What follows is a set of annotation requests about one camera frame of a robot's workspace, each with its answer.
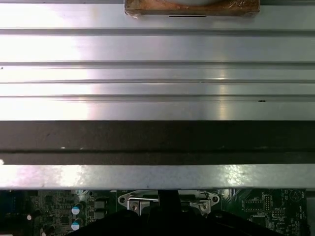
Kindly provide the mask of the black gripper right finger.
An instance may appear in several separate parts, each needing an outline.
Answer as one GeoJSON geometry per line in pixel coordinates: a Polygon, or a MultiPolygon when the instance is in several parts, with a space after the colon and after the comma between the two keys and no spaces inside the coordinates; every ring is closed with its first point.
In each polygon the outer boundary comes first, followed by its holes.
{"type": "Polygon", "coordinates": [[[278,233],[234,214],[215,210],[206,217],[183,212],[177,190],[169,191],[170,236],[277,236],[278,233]]]}

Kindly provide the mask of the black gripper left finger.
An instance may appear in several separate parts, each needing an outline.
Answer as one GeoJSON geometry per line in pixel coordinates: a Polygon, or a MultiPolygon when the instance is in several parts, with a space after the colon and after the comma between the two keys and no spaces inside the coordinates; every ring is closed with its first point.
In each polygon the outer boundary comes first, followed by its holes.
{"type": "Polygon", "coordinates": [[[72,236],[168,236],[163,214],[169,209],[169,191],[158,191],[157,209],[144,219],[131,210],[121,210],[71,233],[72,236]]]}

